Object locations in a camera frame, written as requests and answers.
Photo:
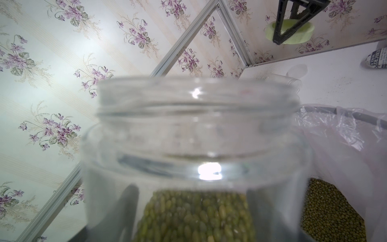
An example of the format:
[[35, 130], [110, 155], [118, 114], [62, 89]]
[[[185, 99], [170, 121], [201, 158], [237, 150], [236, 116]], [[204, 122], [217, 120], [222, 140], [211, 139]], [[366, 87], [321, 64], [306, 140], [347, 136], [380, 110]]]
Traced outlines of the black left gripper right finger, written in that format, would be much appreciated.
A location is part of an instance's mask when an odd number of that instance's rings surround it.
[[282, 214], [257, 190], [247, 190], [247, 203], [252, 217], [254, 242], [310, 242], [301, 228], [291, 228]]

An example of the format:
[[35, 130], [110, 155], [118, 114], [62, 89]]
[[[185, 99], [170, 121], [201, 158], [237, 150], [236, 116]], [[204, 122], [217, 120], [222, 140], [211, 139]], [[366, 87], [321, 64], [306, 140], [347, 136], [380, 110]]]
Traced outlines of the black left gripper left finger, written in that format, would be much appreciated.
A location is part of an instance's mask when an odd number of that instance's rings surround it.
[[96, 226], [82, 228], [70, 242], [131, 242], [139, 201], [139, 188], [129, 185]]

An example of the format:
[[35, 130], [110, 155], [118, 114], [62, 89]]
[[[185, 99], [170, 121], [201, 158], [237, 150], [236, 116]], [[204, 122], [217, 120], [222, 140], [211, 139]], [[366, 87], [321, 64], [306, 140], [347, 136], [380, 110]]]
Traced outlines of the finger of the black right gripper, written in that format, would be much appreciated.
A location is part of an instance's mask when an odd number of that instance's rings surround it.
[[[331, 2], [330, 1], [291, 1], [290, 17], [288, 19], [298, 20], [298, 26], [302, 26], [306, 22], [310, 22], [317, 14], [324, 10]], [[281, 30], [282, 22], [286, 20], [285, 12], [288, 1], [279, 1], [276, 31]]]

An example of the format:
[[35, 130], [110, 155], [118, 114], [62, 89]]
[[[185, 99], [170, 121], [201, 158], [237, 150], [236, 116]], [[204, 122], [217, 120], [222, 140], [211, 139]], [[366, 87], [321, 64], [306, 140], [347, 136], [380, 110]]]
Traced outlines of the light green jar lid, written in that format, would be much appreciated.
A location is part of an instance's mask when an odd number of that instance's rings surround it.
[[295, 45], [309, 41], [315, 26], [310, 22], [298, 26], [298, 22], [298, 20], [286, 19], [282, 22], [281, 30], [276, 31], [277, 22], [274, 21], [265, 28], [266, 38], [276, 45]]

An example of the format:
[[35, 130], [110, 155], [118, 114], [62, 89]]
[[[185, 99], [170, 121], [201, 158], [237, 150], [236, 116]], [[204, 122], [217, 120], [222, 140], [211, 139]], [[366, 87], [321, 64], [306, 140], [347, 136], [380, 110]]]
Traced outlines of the mesh bin with pink bag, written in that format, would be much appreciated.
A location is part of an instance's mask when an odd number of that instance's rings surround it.
[[333, 184], [364, 219], [366, 239], [387, 239], [387, 115], [303, 105], [297, 130], [314, 151], [310, 176]]

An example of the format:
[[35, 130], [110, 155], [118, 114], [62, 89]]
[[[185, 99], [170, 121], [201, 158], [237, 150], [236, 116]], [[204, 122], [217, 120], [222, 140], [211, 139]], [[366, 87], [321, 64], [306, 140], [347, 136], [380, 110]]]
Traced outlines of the printed can with flag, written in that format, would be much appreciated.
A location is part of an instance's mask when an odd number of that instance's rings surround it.
[[387, 48], [380, 48], [369, 54], [361, 63], [361, 66], [369, 69], [387, 68]]

